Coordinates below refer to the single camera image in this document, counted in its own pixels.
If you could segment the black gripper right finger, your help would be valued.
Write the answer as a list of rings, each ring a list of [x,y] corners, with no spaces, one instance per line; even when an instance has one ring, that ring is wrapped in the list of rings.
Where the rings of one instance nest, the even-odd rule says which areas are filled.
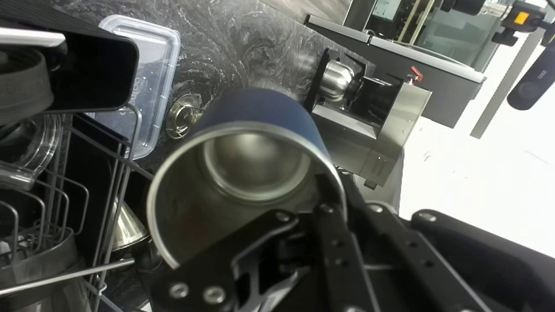
[[[353,179],[317,174],[315,312],[490,312],[428,240]]]

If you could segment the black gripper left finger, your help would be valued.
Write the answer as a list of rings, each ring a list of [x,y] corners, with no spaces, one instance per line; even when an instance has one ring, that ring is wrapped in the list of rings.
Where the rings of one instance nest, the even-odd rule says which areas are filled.
[[[270,211],[159,278],[154,312],[310,312],[306,214]]]

